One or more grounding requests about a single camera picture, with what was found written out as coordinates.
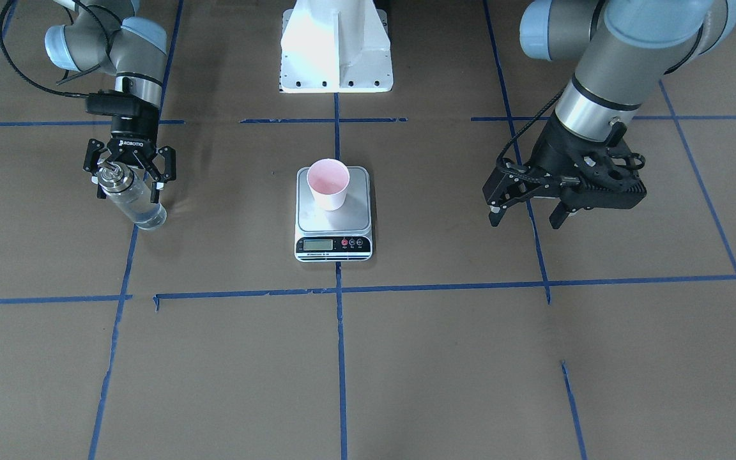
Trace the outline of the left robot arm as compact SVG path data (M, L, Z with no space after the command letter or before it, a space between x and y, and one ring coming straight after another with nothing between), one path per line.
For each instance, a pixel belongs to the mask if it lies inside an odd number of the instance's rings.
M579 210L631 209L647 195L626 131L651 91L715 49L736 26L736 1L534 1L519 41L530 58L576 60L529 159L500 152L482 187L491 226L533 198L558 201L549 216L560 228Z

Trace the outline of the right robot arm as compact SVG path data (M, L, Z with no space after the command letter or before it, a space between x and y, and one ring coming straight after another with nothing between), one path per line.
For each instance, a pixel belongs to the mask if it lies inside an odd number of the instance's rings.
M50 61L79 77L105 73L113 88L84 95L88 114L111 117L108 143L92 142L84 170L95 174L100 158L142 169L153 181L151 202L176 178L176 154L157 143L167 64L167 34L138 15L137 1L63 1L77 15L72 24L50 27L44 45Z

